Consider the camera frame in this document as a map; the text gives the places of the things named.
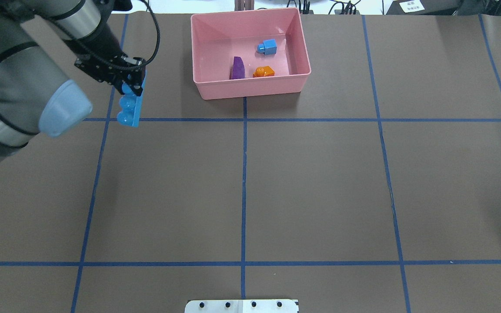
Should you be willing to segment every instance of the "blue cube block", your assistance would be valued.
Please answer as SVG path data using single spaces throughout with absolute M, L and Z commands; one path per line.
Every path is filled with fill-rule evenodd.
M 278 50 L 275 39 L 264 40 L 264 43 L 258 44 L 257 51 L 264 55 L 275 55 Z

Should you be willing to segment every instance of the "white label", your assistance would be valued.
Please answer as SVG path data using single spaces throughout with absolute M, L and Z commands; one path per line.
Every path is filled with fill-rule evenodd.
M 403 12 L 406 13 L 424 10 L 424 6 L 420 0 L 400 2 L 399 5 L 403 9 Z

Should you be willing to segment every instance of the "blue toy block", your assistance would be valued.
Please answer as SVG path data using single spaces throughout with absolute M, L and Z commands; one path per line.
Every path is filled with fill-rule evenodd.
M 144 96 L 144 88 L 146 86 L 146 75 L 144 75 L 143 80 L 143 93 L 140 97 L 137 97 L 135 93 L 131 90 L 131 87 L 126 83 L 123 83 L 121 89 L 125 93 L 121 99 L 119 99 L 119 105 L 123 109 L 123 111 L 117 114 L 117 121 L 121 125 L 130 126 L 130 127 L 138 127 L 140 120 L 140 110 L 143 105 L 143 96 Z
M 275 55 L 278 50 L 275 39 L 264 40 L 264 43 L 258 44 L 258 53 L 264 53 L 264 55 Z

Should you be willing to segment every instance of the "mounting plate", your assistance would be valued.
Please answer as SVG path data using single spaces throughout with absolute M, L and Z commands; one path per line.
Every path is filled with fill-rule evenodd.
M 193 300 L 185 313 L 299 313 L 299 301 L 268 300 Z

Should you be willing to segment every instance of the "purple block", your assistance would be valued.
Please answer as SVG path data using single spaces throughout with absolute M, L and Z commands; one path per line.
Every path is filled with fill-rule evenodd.
M 230 79 L 245 78 L 245 64 L 240 56 L 233 57 L 233 70 L 231 70 Z

